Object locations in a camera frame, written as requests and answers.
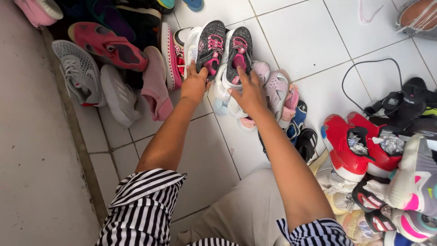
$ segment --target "black and white striped shirt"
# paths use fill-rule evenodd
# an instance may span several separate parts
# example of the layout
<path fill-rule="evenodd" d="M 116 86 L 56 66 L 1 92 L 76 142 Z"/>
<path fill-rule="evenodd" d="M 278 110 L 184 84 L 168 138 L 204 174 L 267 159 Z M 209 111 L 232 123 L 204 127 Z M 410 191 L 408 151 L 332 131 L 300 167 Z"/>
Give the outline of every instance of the black and white striped shirt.
<path fill-rule="evenodd" d="M 120 182 L 108 206 L 110 214 L 96 246 L 169 246 L 171 215 L 186 174 L 154 169 L 134 173 Z M 287 222 L 277 224 L 291 245 L 353 246 L 343 228 L 333 219 L 315 220 L 292 233 Z M 238 246 L 225 239 L 208 238 L 194 246 Z"/>

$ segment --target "red shoe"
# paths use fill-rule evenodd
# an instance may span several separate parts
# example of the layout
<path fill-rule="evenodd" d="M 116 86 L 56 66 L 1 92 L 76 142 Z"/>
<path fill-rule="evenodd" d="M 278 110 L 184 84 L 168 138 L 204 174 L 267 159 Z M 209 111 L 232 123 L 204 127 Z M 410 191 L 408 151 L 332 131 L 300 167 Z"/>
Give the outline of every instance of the red shoe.
<path fill-rule="evenodd" d="M 328 116 L 320 129 L 334 171 L 348 181 L 360 182 L 367 171 L 368 163 L 374 163 L 375 159 L 369 155 L 357 155 L 350 150 L 347 136 L 351 132 L 360 137 L 360 143 L 367 147 L 367 129 L 351 127 L 339 115 Z"/>
<path fill-rule="evenodd" d="M 367 172 L 373 176 L 388 178 L 392 171 L 398 168 L 398 163 L 402 159 L 402 154 L 387 154 L 387 152 L 385 152 L 379 144 L 373 143 L 372 138 L 379 137 L 382 130 L 394 132 L 395 130 L 393 127 L 389 127 L 387 125 L 381 125 L 377 127 L 357 112 L 349 113 L 347 115 L 347 122 L 352 127 L 364 127 L 368 130 L 367 148 L 369 149 L 369 155 L 375 158 L 376 161 L 375 163 L 369 163 Z"/>

